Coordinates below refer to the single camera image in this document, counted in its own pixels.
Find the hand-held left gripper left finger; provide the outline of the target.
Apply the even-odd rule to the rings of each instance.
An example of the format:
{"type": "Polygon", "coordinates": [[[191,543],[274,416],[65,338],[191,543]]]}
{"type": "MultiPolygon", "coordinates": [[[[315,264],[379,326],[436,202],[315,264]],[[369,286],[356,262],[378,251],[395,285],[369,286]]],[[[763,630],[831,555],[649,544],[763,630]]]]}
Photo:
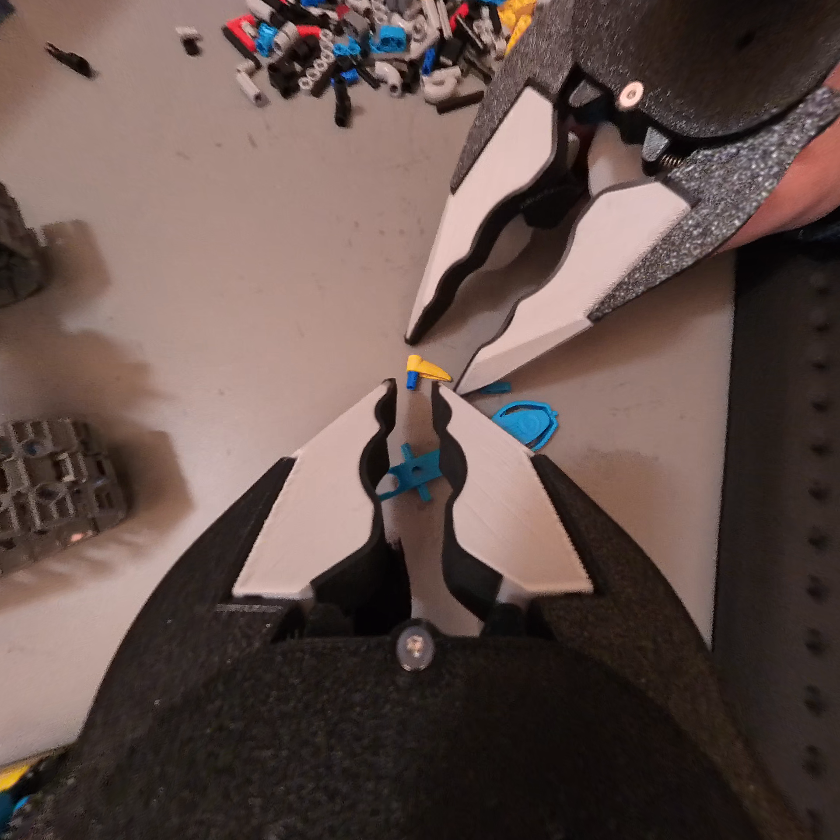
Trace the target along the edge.
{"type": "Polygon", "coordinates": [[[341,565],[352,571],[386,546],[376,489],[390,467],[396,397],[395,380],[384,380],[292,455],[234,598],[325,601],[336,583],[341,601],[366,599],[370,584],[338,583],[338,574],[341,565]]]}

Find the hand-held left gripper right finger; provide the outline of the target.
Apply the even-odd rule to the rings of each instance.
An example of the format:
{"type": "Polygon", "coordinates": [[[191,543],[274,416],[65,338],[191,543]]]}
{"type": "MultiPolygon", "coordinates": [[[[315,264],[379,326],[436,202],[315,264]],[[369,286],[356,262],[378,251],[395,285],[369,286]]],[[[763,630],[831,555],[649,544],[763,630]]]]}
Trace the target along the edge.
{"type": "Polygon", "coordinates": [[[594,591],[534,454],[463,397],[432,393],[447,502],[446,580],[461,601],[530,601],[594,591]]]}

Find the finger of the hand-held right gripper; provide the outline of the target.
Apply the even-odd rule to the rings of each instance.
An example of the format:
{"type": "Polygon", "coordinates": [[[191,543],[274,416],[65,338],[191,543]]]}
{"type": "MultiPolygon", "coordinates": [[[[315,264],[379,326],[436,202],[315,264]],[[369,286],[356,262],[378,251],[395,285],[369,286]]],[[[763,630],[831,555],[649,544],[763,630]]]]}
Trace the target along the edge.
{"type": "Polygon", "coordinates": [[[689,210],[683,196],[656,180],[597,195],[575,222],[552,276],[478,349],[456,392],[478,391],[588,330],[595,306],[689,210]]]}
{"type": "Polygon", "coordinates": [[[421,342],[458,288],[486,264],[501,231],[529,198],[564,171],[564,133],[554,103],[525,87],[444,206],[406,327],[421,342]]]}

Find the yellow curved brick piece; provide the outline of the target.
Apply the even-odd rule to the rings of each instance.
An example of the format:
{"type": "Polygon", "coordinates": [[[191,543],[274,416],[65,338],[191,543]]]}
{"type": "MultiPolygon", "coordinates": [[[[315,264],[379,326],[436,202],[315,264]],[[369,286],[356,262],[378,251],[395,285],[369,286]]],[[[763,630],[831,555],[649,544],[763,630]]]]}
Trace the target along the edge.
{"type": "Polygon", "coordinates": [[[419,354],[410,354],[406,360],[406,388],[415,391],[421,379],[431,382],[452,382],[453,377],[442,367],[424,359],[419,354]]]}

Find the pile of small brick pieces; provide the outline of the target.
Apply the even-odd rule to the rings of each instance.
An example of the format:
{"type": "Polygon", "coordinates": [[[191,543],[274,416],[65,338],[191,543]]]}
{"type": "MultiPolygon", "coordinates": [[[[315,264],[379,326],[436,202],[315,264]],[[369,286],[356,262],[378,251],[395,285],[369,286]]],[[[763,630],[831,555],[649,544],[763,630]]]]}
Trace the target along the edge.
{"type": "Polygon", "coordinates": [[[257,107],[333,96],[333,120],[352,122],[352,88],[418,95],[439,114],[477,105],[501,62],[546,2],[247,1],[223,23],[235,77],[257,107]]]}

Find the grey desk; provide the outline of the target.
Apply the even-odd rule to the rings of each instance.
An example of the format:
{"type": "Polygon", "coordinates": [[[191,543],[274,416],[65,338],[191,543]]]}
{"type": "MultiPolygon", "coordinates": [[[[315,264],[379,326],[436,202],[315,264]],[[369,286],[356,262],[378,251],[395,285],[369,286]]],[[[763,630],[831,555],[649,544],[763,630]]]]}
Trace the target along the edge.
{"type": "MultiPolygon", "coordinates": [[[[76,737],[147,596],[279,457],[389,376],[389,445],[436,447],[404,388],[407,317],[475,110],[359,85],[256,108],[221,26],[237,2],[13,2],[2,182],[53,276],[2,310],[2,417],[88,418],[133,515],[2,578],[2,765],[76,737]],[[175,27],[197,29],[189,57],[175,27]],[[88,59],[93,79],[45,51],[88,59]]],[[[710,259],[511,378],[548,455],[668,576],[707,641],[733,257],[710,259]]]]}

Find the blue brick separator tool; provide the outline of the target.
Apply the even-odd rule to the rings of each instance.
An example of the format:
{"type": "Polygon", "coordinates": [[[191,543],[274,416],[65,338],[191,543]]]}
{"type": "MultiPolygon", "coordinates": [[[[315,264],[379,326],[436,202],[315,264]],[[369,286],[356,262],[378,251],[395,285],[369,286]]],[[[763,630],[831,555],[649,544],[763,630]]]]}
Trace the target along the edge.
{"type": "MultiPolygon", "coordinates": [[[[532,452],[537,452],[545,446],[559,428],[558,413],[544,402],[510,402],[496,411],[490,419],[532,452]]],[[[430,502],[433,498],[428,485],[443,477],[439,466],[439,449],[415,455],[411,446],[404,444],[402,455],[403,462],[387,471],[387,475],[394,479],[395,487],[379,492],[378,498],[388,501],[409,492],[416,492],[422,502],[430,502]]]]}

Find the blue grey tracked toy robot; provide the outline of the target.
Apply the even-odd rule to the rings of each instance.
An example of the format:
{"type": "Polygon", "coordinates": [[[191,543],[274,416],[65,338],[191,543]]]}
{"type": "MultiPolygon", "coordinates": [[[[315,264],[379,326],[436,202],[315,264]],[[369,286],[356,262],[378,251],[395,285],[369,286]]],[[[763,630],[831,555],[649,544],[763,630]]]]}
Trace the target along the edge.
{"type": "MultiPolygon", "coordinates": [[[[41,251],[2,183],[2,310],[45,287],[41,251]]],[[[2,577],[114,528],[127,513],[123,487],[95,427],[66,417],[2,417],[2,577]]]]}

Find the small blue motor assembly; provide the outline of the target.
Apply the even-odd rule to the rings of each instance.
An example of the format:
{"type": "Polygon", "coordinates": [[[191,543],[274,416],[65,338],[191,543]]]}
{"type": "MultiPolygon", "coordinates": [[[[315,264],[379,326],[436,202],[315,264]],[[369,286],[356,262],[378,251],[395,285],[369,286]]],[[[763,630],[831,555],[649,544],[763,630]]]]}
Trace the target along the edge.
{"type": "Polygon", "coordinates": [[[2,774],[1,838],[10,834],[14,819],[23,814],[28,801],[45,786],[51,765],[51,758],[43,757],[2,774]]]}

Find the long black brick piece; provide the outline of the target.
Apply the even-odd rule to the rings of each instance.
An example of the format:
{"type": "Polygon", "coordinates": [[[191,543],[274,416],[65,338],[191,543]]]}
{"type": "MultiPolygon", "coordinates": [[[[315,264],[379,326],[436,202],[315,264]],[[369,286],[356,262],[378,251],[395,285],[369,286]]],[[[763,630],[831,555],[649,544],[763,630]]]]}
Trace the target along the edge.
{"type": "Polygon", "coordinates": [[[59,62],[64,67],[68,67],[84,78],[93,79],[96,76],[96,71],[92,68],[88,59],[77,53],[60,49],[50,42],[45,43],[45,52],[53,60],[59,62]]]}

